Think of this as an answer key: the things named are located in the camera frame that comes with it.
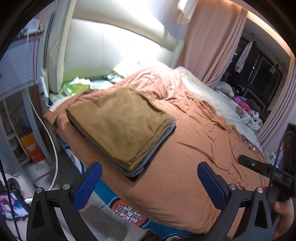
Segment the person's right hand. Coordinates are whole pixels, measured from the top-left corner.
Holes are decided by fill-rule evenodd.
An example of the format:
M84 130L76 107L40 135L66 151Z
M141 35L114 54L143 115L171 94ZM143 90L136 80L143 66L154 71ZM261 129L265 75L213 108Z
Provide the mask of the person's right hand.
M295 222L295 209L293 206L293 201L291 200L291 192L289 188L282 187L278 188L279 196L277 201L273 205L273 209L276 213L281 215L280 222L274 230L273 240L285 240L288 235L286 233L291 233L291 227Z

